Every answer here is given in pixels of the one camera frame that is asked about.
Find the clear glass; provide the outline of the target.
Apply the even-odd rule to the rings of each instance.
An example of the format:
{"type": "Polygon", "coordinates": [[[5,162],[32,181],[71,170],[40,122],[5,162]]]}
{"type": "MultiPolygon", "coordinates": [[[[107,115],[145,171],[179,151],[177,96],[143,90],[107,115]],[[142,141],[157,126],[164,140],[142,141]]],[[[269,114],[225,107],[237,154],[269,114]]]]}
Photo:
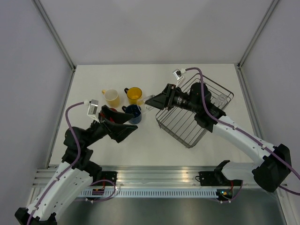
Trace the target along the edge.
{"type": "Polygon", "coordinates": [[[214,101],[214,105],[221,110],[225,109],[227,103],[227,95],[225,94],[218,95],[214,101]]]}
{"type": "Polygon", "coordinates": [[[137,100],[137,105],[140,107],[140,112],[142,114],[146,114],[154,108],[153,106],[146,104],[146,101],[150,100],[153,97],[154,97],[154,95],[149,95],[147,97],[143,97],[143,98],[137,100]]]}

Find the blue mug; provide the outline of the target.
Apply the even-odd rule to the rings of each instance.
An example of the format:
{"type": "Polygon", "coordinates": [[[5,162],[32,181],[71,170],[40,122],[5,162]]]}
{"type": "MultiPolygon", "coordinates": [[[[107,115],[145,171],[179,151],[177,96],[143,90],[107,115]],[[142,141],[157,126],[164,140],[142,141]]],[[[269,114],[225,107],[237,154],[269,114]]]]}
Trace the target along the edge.
{"type": "Polygon", "coordinates": [[[141,122],[142,120],[142,110],[140,106],[132,104],[128,106],[122,106],[122,110],[124,113],[133,115],[133,118],[131,118],[128,122],[130,124],[136,125],[141,122]]]}

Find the bright yellow mug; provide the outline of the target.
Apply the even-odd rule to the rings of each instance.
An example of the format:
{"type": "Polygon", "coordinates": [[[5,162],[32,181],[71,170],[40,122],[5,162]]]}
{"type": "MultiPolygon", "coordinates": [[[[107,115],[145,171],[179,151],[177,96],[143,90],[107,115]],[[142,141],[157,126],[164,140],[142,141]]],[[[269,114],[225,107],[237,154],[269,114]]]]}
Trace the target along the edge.
{"type": "Polygon", "coordinates": [[[124,92],[130,105],[137,104],[138,100],[143,97],[143,92],[138,87],[125,88],[124,92]]]}

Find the pale yellow mug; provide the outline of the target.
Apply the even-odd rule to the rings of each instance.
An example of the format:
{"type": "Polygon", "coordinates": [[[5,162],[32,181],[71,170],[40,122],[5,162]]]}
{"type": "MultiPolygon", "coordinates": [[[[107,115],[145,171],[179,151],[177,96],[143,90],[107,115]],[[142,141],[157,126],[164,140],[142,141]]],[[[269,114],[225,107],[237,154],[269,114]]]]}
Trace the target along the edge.
{"type": "Polygon", "coordinates": [[[107,104],[112,108],[117,108],[120,105],[120,97],[117,90],[109,89],[102,90],[102,94],[107,102],[107,104]]]}

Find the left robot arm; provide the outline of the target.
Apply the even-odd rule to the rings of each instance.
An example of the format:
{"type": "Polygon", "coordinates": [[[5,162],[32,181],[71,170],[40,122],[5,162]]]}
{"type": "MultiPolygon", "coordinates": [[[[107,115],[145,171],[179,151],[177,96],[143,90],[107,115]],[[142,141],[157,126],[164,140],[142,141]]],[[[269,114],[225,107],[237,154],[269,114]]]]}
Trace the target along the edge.
{"type": "Polygon", "coordinates": [[[43,191],[25,208],[19,208],[15,218],[22,225],[55,225],[68,206],[87,187],[102,181],[102,167],[91,161],[93,150],[89,146],[109,136],[117,143],[137,130],[127,122],[134,116],[118,112],[98,101],[84,101],[71,105],[65,112],[68,129],[65,132],[65,154],[55,174],[43,191]],[[86,105],[87,115],[93,122],[87,129],[71,126],[68,113],[71,109],[86,105]]]}

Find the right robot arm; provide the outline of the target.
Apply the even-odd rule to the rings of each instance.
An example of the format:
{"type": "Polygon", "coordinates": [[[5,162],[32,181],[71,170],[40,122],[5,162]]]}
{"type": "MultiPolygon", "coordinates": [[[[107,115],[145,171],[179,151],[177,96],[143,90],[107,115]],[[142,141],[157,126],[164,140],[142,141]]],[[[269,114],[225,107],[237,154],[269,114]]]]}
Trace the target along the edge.
{"type": "Polygon", "coordinates": [[[226,185],[231,180],[254,181],[272,193],[291,172],[289,149],[243,131],[211,102],[211,92],[203,82],[192,84],[189,92],[182,92],[176,85],[168,84],[160,94],[148,98],[145,104],[159,110],[177,107],[194,113],[200,127],[226,139],[252,159],[251,163],[221,162],[214,169],[214,180],[219,185],[226,185]]]}

